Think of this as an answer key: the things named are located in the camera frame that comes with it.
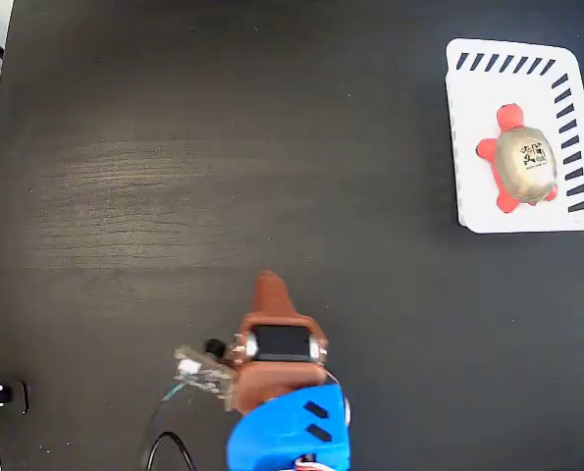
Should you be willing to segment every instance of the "wire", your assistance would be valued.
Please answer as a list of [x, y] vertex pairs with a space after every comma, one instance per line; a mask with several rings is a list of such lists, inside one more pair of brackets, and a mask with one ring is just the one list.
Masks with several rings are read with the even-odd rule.
[[185, 443], [181, 440], [181, 438], [174, 432], [164, 431], [159, 433], [161, 418], [164, 415], [167, 405], [185, 386], [186, 383], [178, 383], [173, 386], [165, 395], [163, 395], [158, 405], [156, 406], [156, 409], [152, 413], [147, 426], [145, 427], [143, 440], [141, 441], [141, 450], [139, 454], [140, 460], [136, 468], [138, 471], [152, 470], [152, 464], [154, 463], [156, 451], [158, 450], [159, 445], [166, 438], [174, 442], [174, 444], [180, 450], [183, 459], [185, 460], [186, 469], [188, 471], [197, 471], [195, 464], [193, 464], [193, 459], [191, 458], [191, 455], [186, 449]]
[[156, 451], [158, 450], [160, 444], [163, 442], [163, 439], [166, 438], [171, 439], [172, 442], [174, 442], [178, 449], [181, 451], [183, 459], [185, 460], [186, 469], [188, 469], [189, 471], [197, 471], [195, 465], [193, 464], [193, 460], [191, 459], [191, 455], [186, 449], [185, 443], [174, 432], [163, 432], [154, 441], [154, 445], [152, 445], [152, 450], [150, 450], [149, 457], [147, 458], [147, 465], [145, 466], [146, 471], [152, 470], [152, 464], [154, 464], [154, 457], [156, 456]]

